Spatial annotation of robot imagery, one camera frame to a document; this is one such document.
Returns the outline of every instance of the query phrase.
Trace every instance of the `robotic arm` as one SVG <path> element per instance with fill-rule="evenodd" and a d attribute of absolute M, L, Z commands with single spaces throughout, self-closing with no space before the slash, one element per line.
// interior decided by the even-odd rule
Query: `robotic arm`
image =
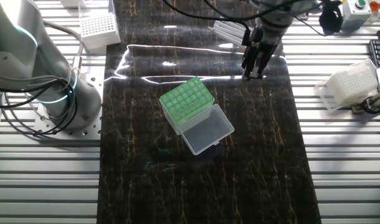
<path fill-rule="evenodd" d="M 80 60 L 76 57 L 74 62 L 80 64 Z M 68 114 L 68 120 L 74 117 L 68 129 L 82 128 L 98 115 L 101 98 L 96 88 L 78 75 L 46 33 L 33 0 L 0 0 L 0 88 L 26 90 L 63 78 L 71 84 L 78 103 L 76 116 L 72 111 Z M 62 117 L 70 107 L 67 95 L 61 86 L 53 85 L 38 100 L 50 117 Z"/>
<path fill-rule="evenodd" d="M 260 12 L 277 7 L 283 2 L 289 1 L 249 0 L 249 3 L 257 6 Z M 321 5 L 323 7 L 323 14 L 320 17 L 320 24 L 324 32 L 327 35 L 339 32 L 343 20 L 338 9 L 340 2 L 324 1 Z M 262 79 L 263 70 L 294 18 L 308 12 L 315 6 L 318 7 L 315 0 L 297 1 L 258 17 L 256 19 L 256 27 L 252 31 L 243 57 L 242 67 L 244 68 L 244 77 L 247 79 Z"/>

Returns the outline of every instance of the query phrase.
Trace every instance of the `table surface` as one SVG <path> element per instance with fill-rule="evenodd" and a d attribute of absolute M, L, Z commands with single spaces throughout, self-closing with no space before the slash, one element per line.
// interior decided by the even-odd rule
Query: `table surface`
<path fill-rule="evenodd" d="M 199 1 L 177 7 L 214 15 Z M 246 82 L 242 53 L 219 50 L 212 22 L 160 0 L 115 8 L 123 42 L 107 48 L 98 223 L 320 223 L 282 45 L 266 77 Z M 198 156 L 159 102 L 195 75 L 235 128 Z"/>
<path fill-rule="evenodd" d="M 36 3 L 44 19 L 80 31 L 77 9 L 64 8 L 58 0 Z M 307 23 L 322 32 L 318 18 L 319 15 L 311 15 Z M 72 63 L 78 41 L 58 30 L 46 30 Z M 368 42 L 377 39 L 377 30 L 380 18 L 351 37 L 320 37 L 294 21 L 282 39 L 325 224 L 380 224 L 380 116 L 364 118 L 349 110 L 327 113 L 312 91 L 316 83 L 334 71 L 369 58 Z M 82 72 L 89 76 L 89 82 L 92 77 L 104 78 L 104 65 L 105 49 L 97 54 L 83 54 Z M 26 99 L 22 94 L 14 94 L 10 100 L 20 103 Z M 36 114 L 29 106 L 21 106 L 16 114 L 34 127 Z M 99 170 L 99 142 L 38 142 L 17 133 L 2 119 L 0 223 L 96 223 Z"/>

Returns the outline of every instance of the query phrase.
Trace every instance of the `black marble-patterned mat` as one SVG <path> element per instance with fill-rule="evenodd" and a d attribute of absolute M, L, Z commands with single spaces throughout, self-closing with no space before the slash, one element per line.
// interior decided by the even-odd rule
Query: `black marble-patterned mat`
<path fill-rule="evenodd" d="M 214 15 L 201 1 L 176 1 Z M 122 43 L 107 50 L 98 223 L 320 223 L 282 49 L 262 81 L 213 21 L 161 0 L 115 1 Z M 198 75 L 235 132 L 193 156 L 159 97 Z"/>

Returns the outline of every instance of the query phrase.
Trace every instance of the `keyboard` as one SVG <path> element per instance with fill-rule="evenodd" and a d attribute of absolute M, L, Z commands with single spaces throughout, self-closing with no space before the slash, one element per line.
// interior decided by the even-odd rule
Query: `keyboard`
<path fill-rule="evenodd" d="M 380 40 L 371 40 L 369 50 L 372 54 L 372 61 L 377 68 L 380 68 Z"/>

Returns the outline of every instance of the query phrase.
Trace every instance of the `metal base plate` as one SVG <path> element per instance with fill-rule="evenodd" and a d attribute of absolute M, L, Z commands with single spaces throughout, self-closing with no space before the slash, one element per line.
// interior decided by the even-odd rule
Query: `metal base plate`
<path fill-rule="evenodd" d="M 96 78 L 94 75 L 90 73 L 82 73 L 80 75 L 80 78 L 93 86 L 97 89 L 98 93 L 101 96 L 101 99 L 103 99 L 103 83 L 104 80 L 102 78 Z M 41 115 L 44 115 L 47 117 L 47 113 L 45 110 L 45 107 L 41 104 L 39 104 L 38 112 Z M 75 129 L 75 130 L 63 130 L 56 135 L 50 135 L 51 138 L 55 139 L 66 139 L 66 140 L 100 140 L 101 137 L 101 115 L 102 115 L 102 107 L 100 107 L 100 111 L 98 113 L 98 116 L 89 124 L 88 126 L 81 128 L 81 129 Z M 48 120 L 41 120 L 40 116 L 37 116 L 35 119 L 35 130 L 42 130 L 47 131 L 51 128 L 53 128 L 55 125 L 53 122 Z"/>

